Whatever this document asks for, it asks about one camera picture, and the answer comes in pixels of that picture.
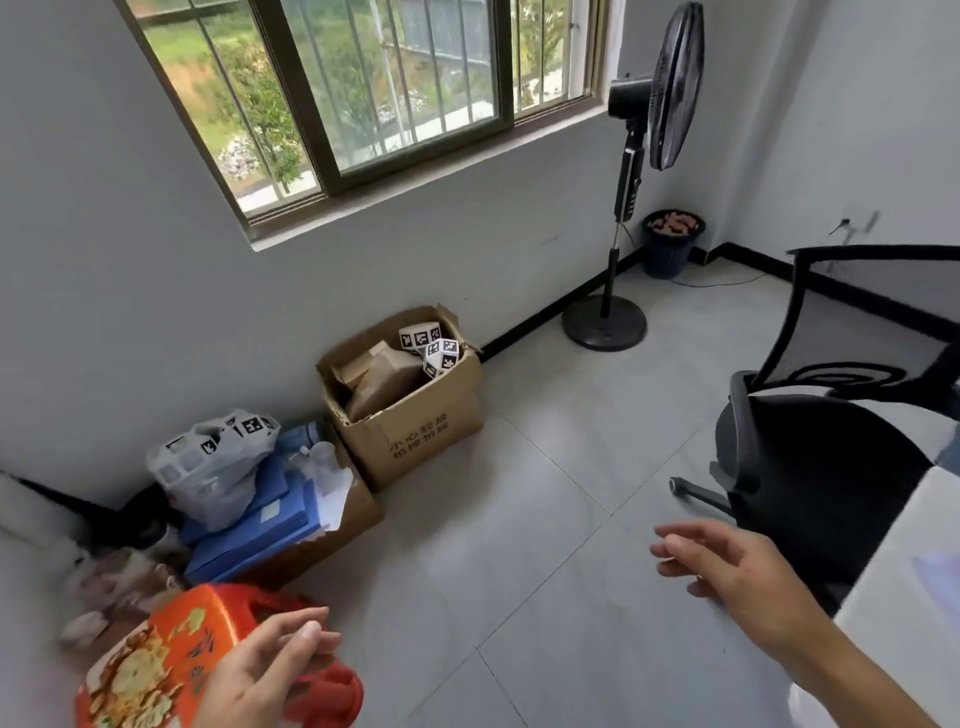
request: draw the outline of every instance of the white desk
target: white desk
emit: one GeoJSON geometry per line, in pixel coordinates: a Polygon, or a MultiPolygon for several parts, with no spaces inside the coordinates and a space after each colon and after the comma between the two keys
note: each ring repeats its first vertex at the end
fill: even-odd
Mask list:
{"type": "MultiPolygon", "coordinates": [[[[960,728],[960,636],[910,562],[934,551],[960,553],[960,477],[941,468],[917,486],[834,621],[941,728],[960,728]]],[[[800,728],[836,728],[796,685],[790,714],[800,728]]]]}

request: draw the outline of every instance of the black trash bin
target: black trash bin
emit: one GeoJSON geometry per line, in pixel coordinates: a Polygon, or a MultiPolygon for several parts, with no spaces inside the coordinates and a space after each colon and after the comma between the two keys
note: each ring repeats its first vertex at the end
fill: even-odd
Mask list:
{"type": "Polygon", "coordinates": [[[703,219],[681,209],[659,209],[643,218],[640,239],[647,249],[643,261],[647,275],[654,279],[676,278],[706,229],[703,219]]]}

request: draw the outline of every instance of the white plastic bag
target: white plastic bag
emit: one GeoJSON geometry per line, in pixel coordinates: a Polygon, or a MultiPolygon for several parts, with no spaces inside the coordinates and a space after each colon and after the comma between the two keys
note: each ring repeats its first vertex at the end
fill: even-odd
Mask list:
{"type": "Polygon", "coordinates": [[[220,531],[253,500],[256,466],[273,451],[278,431],[272,418],[235,409],[150,450],[147,468],[176,508],[220,531]]]}

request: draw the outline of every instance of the white wall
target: white wall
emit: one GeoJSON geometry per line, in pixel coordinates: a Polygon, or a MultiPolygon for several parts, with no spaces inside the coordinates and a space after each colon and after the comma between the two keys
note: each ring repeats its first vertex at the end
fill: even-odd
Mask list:
{"type": "MultiPolygon", "coordinates": [[[[627,0],[621,71],[652,70],[675,5],[627,0]]],[[[770,16],[707,2],[698,115],[637,217],[714,211],[770,16]]],[[[109,0],[14,0],[0,101],[0,464],[103,501],[230,405],[315,412],[314,362],[357,329],[439,301],[483,344],[612,238],[624,134],[600,117],[255,253],[109,0]]]]}
{"type": "Polygon", "coordinates": [[[800,4],[819,30],[786,74],[726,239],[775,256],[839,243],[827,234],[858,204],[881,217],[856,242],[960,243],[960,3],[800,4]]]}

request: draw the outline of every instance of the floor tile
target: floor tile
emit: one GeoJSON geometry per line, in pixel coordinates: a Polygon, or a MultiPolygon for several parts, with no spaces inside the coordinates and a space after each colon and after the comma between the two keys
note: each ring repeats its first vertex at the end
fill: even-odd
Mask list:
{"type": "Polygon", "coordinates": [[[524,728],[480,655],[473,653],[401,728],[524,728]]]}
{"type": "Polygon", "coordinates": [[[654,563],[610,520],[480,647],[527,726],[789,725],[786,674],[654,563]]]}
{"type": "Polygon", "coordinates": [[[734,371],[762,364],[789,295],[779,280],[693,290],[635,271],[617,286],[646,312],[639,346],[587,352],[555,319],[493,359],[485,385],[492,406],[608,512],[722,408],[734,371]]]}
{"type": "Polygon", "coordinates": [[[475,644],[608,517],[496,414],[382,500],[475,644]]]}
{"type": "Polygon", "coordinates": [[[356,728],[394,728],[471,653],[467,634],[388,523],[287,587],[330,607],[343,661],[364,683],[356,728]]]}
{"type": "MultiPolygon", "coordinates": [[[[677,498],[670,493],[670,477],[677,476],[723,494],[724,487],[711,472],[711,461],[716,461],[713,425],[705,425],[677,450],[613,517],[644,544],[652,544],[656,540],[654,526],[660,523],[700,518],[733,523],[732,518],[703,502],[677,498]]],[[[732,485],[724,474],[720,473],[720,477],[732,485]]]]}

